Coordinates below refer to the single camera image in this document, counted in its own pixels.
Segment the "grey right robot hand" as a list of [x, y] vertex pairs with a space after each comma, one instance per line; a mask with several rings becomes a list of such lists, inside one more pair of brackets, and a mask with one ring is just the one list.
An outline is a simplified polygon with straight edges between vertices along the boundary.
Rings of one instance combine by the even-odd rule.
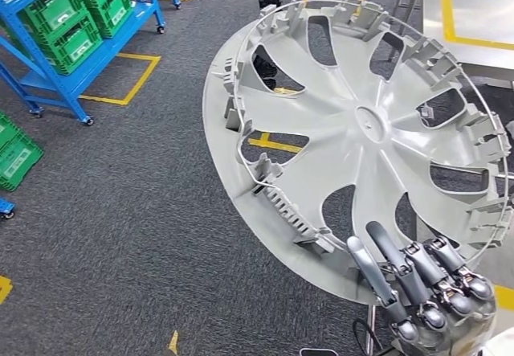
[[396, 247], [376, 221], [365, 227], [386, 260], [395, 284], [356, 236], [346, 244], [363, 277], [387, 315], [393, 340], [382, 344], [368, 321], [355, 319], [367, 333], [364, 355], [481, 355], [497, 312], [493, 285], [470, 270], [443, 236]]

